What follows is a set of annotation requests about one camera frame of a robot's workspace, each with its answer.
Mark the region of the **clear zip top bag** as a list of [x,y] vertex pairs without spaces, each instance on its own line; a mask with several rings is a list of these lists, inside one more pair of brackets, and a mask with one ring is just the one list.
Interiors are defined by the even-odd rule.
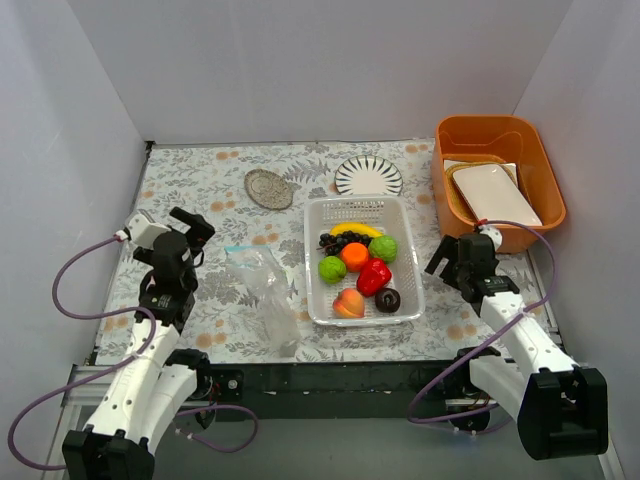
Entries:
[[301,334],[296,314],[288,302],[286,272],[264,245],[229,246],[225,253],[231,273],[248,294],[257,299],[258,316],[272,348],[280,358],[293,358]]

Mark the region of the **red bell pepper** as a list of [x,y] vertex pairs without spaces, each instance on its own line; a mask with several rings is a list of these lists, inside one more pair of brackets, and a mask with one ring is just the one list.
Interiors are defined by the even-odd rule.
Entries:
[[379,258],[372,258],[360,270],[356,282],[357,290],[365,297],[374,296],[392,279],[392,272]]

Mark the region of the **peach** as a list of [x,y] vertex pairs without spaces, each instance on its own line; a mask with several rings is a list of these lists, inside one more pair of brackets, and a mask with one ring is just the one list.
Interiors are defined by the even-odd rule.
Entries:
[[333,311],[339,318],[363,318],[365,314],[364,296],[357,289],[346,288],[333,301]]

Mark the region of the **black grape bunch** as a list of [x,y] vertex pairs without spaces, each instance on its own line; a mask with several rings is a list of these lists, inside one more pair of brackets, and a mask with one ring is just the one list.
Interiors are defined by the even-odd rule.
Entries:
[[323,233],[319,237],[317,249],[325,256],[338,256],[340,252],[351,243],[358,243],[368,247],[371,241],[371,236],[356,233],[351,230],[336,235]]

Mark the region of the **small green fruit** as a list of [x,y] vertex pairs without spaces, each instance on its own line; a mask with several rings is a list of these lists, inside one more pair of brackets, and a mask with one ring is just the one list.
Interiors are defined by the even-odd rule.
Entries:
[[336,284],[347,275],[347,268],[339,257],[327,256],[319,262],[318,274],[325,283]]

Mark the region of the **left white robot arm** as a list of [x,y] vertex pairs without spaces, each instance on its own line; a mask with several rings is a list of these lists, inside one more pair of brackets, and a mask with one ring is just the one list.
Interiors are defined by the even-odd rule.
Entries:
[[72,479],[150,479],[154,453],[182,403],[205,398],[211,373],[206,355],[180,350],[178,340],[195,305],[195,258],[215,229],[202,216],[179,207],[172,218],[184,232],[154,222],[144,211],[126,223],[125,239],[135,260],[150,266],[140,283],[127,363],[115,372],[100,404],[81,430],[62,444]]

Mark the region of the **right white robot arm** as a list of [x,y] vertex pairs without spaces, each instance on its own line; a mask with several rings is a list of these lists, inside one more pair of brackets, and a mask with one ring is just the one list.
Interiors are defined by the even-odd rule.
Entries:
[[538,324],[515,283],[496,272],[498,229],[484,225],[442,238],[426,272],[438,272],[494,334],[458,357],[428,383],[452,373],[464,397],[487,393],[515,420],[535,460],[601,455],[608,449],[608,396],[604,376],[582,367]]

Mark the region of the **large green custard apple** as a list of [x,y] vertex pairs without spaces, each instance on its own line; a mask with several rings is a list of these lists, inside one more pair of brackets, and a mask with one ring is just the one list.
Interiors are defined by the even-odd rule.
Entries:
[[398,245],[393,237],[382,235],[369,243],[368,250],[372,258],[378,258],[386,264],[390,264],[396,260]]

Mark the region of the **floral tablecloth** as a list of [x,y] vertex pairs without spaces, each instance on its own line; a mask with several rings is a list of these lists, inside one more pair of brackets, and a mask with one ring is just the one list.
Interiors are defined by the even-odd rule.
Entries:
[[[430,139],[368,143],[247,145],[212,148],[156,147],[146,165],[138,208],[168,223],[174,207],[204,216],[215,228],[199,268],[196,303],[180,344],[206,352],[217,363],[278,360],[257,316],[256,301],[228,271],[225,248],[266,245],[285,268],[288,300],[302,335],[301,363],[331,361],[446,360],[476,346],[492,331],[459,293],[425,276],[426,311],[416,321],[373,328],[315,324],[308,312],[304,269],[303,211],[311,199],[333,196],[334,175],[345,160],[372,154],[394,163],[403,177],[405,201],[418,258],[426,263],[439,242],[430,180]],[[251,200],[244,177],[264,169],[283,177],[293,191],[285,210]]]

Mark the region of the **dark purple mangosteen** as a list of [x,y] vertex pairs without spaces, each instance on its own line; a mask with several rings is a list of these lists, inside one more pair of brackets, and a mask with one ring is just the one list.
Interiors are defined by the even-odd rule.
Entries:
[[395,313],[401,306],[399,292],[392,288],[382,288],[374,296],[376,309],[381,313]]

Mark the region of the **white rectangular plate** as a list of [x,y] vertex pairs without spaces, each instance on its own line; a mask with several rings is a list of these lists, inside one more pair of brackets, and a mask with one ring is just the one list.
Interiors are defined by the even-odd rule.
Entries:
[[456,167],[451,177],[477,220],[507,220],[530,227],[542,225],[509,171],[501,165]]

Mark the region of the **yellow banana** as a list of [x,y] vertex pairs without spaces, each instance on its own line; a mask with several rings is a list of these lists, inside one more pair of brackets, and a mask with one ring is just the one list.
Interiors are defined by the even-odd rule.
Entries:
[[358,223],[358,222],[344,222],[334,226],[329,234],[333,236],[337,236],[339,234],[344,234],[348,231],[351,231],[355,234],[367,235],[370,238],[377,238],[383,236],[383,233],[369,225]]

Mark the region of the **speckled grey oval dish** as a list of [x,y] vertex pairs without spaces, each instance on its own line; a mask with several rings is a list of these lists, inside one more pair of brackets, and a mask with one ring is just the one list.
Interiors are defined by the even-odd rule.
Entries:
[[269,210],[285,210],[293,203],[293,191],[287,181],[268,170],[247,172],[244,187],[251,200]]

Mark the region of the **white plastic basket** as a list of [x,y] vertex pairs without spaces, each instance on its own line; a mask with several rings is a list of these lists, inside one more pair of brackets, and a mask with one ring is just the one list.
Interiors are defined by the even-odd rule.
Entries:
[[308,308],[318,325],[382,326],[425,311],[417,253],[402,200],[346,196],[304,211]]

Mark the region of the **orange fruit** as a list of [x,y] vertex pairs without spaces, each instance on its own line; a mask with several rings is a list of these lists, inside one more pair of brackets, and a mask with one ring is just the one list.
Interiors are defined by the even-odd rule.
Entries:
[[370,259],[368,247],[359,242],[344,246],[339,257],[349,272],[359,272]]

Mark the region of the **blue striped round plate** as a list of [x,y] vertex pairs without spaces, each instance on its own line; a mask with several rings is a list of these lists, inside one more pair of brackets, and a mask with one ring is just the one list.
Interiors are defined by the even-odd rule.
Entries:
[[391,161],[374,155],[345,160],[336,170],[334,184],[341,195],[394,195],[403,189],[403,177]]

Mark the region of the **orange plastic bin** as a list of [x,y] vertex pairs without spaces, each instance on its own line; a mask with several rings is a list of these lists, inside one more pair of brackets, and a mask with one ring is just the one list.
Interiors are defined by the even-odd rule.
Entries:
[[561,191],[538,131],[528,121],[512,115],[453,115],[437,125],[431,183],[438,225],[442,235],[457,237],[470,233],[476,219],[447,173],[446,160],[513,163],[519,189],[542,222],[533,229],[545,235],[564,221]]

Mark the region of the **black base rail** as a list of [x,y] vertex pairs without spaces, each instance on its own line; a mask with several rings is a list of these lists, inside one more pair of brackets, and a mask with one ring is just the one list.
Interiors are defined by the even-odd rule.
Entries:
[[449,360],[212,364],[214,400],[260,420],[404,418]]

